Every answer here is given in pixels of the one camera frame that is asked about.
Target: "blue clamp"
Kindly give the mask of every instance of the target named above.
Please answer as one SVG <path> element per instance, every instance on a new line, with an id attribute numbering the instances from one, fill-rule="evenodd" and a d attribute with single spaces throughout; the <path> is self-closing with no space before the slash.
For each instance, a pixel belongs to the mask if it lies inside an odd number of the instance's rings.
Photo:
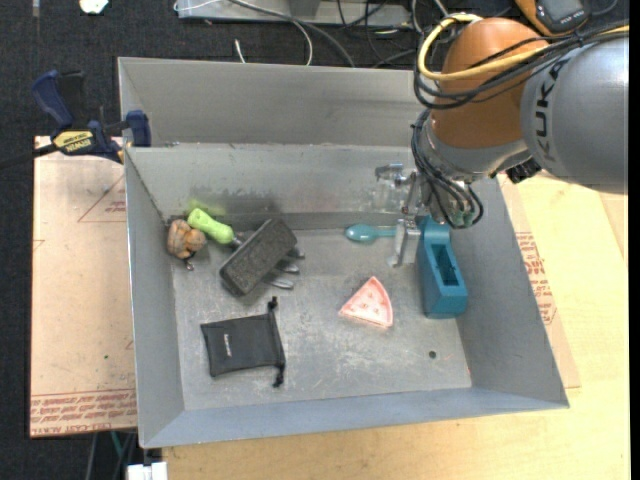
<path id="1" fill-rule="evenodd" d="M 62 83 L 66 80 L 68 80 L 68 77 L 65 78 L 58 71 L 51 70 L 40 76 L 31 86 L 31 92 L 38 106 L 52 116 L 57 123 L 57 128 L 51 135 L 52 142 L 62 132 L 71 129 L 73 126 L 80 125 L 76 123 L 78 116 L 74 116 L 74 113 L 69 110 L 60 91 L 59 82 Z M 74 96 L 74 101 L 79 96 L 76 94 L 77 92 L 77 87 L 73 86 L 72 95 Z M 86 125 L 81 124 L 80 126 L 85 129 L 88 128 L 92 137 L 85 139 L 87 145 L 82 148 L 76 148 L 74 151 L 70 148 L 60 149 L 64 154 L 96 155 L 120 163 L 122 161 L 121 148 L 118 143 L 111 139 L 111 135 L 116 131 L 120 132 L 127 128 L 131 129 L 136 146 L 148 147 L 151 145 L 149 120 L 141 110 L 130 111 L 124 121 L 114 125 L 105 126 L 104 123 L 97 120 L 90 120 Z"/>
<path id="2" fill-rule="evenodd" d="M 31 85 L 31 93 L 38 106 L 58 123 L 58 129 L 54 135 L 71 127 L 74 121 L 73 114 L 65 105 L 58 91 L 56 80 L 59 76 L 60 73 L 54 69 L 38 77 Z"/>
<path id="3" fill-rule="evenodd" d="M 134 146 L 151 146 L 151 129 L 149 128 L 149 118 L 142 110 L 132 110 L 127 114 L 125 121 L 128 123 L 131 133 L 133 133 Z"/>
<path id="4" fill-rule="evenodd" d="M 428 318 L 455 318 L 467 307 L 467 287 L 451 248 L 451 228 L 427 216 L 420 223 L 418 272 Z"/>

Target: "teal spoon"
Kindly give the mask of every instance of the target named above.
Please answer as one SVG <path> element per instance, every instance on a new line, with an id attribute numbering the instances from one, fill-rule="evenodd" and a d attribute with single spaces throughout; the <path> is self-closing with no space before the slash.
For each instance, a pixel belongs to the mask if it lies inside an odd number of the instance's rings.
<path id="1" fill-rule="evenodd" d="M 354 224 L 349 226 L 344 232 L 349 240 L 355 242 L 373 242 L 376 238 L 383 236 L 396 236 L 396 228 L 377 228 L 368 224 Z"/>

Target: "orange device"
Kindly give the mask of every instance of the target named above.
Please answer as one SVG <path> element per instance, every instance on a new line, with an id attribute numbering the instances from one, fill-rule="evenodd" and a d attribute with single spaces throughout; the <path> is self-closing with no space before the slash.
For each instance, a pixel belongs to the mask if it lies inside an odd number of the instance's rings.
<path id="1" fill-rule="evenodd" d="M 544 35 L 567 34 L 591 15 L 585 0 L 515 0 L 527 19 Z"/>

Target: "clamp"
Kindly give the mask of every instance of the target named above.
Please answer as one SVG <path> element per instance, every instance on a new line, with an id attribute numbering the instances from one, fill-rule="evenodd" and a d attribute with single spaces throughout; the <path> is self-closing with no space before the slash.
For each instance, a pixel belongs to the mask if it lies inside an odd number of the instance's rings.
<path id="1" fill-rule="evenodd" d="M 147 116 L 141 110 L 130 111 L 124 121 L 105 125 L 104 120 L 83 121 L 82 85 L 84 74 L 73 72 L 61 75 L 56 70 L 41 75 L 31 86 L 31 93 L 38 106 L 56 121 L 57 127 L 50 135 L 51 144 L 27 154 L 0 161 L 0 170 L 18 163 L 60 151 L 68 156 L 94 155 L 118 163 L 124 156 L 120 145 L 112 135 L 125 129 L 133 134 L 136 146 L 151 145 L 151 130 Z"/>

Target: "cardboard sheet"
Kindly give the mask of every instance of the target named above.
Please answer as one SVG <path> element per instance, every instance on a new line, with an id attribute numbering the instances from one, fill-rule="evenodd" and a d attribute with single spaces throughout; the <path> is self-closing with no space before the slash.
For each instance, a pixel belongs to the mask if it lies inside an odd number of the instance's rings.
<path id="1" fill-rule="evenodd" d="M 32 437 L 136 426 L 123 166 L 35 161 Z"/>

